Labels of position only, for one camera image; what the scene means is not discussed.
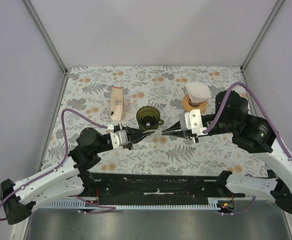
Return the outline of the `grey glass carafe wooden collar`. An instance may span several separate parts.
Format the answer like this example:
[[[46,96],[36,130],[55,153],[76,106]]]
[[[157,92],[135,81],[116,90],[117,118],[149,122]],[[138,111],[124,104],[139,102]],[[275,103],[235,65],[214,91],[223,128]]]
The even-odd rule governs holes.
[[[183,109],[187,112],[190,112],[191,110],[200,110],[202,113],[204,113],[207,104],[207,100],[200,103],[191,102],[188,95],[184,96],[182,99]]]

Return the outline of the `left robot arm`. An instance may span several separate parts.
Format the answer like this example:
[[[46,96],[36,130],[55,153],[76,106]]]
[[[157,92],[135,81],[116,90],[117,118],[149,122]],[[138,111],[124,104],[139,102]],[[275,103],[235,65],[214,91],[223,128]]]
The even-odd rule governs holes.
[[[152,131],[116,125],[107,134],[92,127],[85,128],[77,138],[77,146],[66,152],[65,158],[45,170],[0,184],[0,208],[9,225],[28,218],[41,206],[60,198],[80,195],[91,196],[96,184],[89,170],[100,162],[99,153],[119,148],[129,149]]]

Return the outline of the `green glass dripper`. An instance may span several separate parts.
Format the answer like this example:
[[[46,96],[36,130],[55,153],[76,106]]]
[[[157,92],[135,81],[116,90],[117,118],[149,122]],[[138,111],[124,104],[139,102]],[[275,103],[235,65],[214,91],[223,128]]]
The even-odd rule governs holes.
[[[136,119],[141,130],[156,130],[164,124],[160,112],[153,106],[143,106],[136,113]]]

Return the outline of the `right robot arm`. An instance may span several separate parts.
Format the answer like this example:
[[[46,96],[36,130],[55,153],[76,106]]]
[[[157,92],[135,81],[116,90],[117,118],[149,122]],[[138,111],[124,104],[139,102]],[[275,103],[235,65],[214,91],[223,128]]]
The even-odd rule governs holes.
[[[232,143],[262,160],[276,177],[247,177],[224,170],[214,185],[216,194],[221,197],[234,194],[264,198],[292,214],[292,155],[283,150],[283,141],[270,122],[249,114],[248,100],[234,90],[230,94],[222,91],[216,95],[215,112],[209,115],[201,115],[197,109],[183,112],[179,121],[163,130],[162,134],[198,143],[200,137],[232,133]],[[217,113],[221,115],[213,125]]]

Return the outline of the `orange coffee filter pack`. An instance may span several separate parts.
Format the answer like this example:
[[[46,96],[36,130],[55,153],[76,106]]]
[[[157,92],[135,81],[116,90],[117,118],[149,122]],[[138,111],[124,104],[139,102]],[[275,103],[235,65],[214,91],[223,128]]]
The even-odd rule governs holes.
[[[121,121],[124,108],[123,88],[114,86],[110,96],[110,118],[113,121]]]

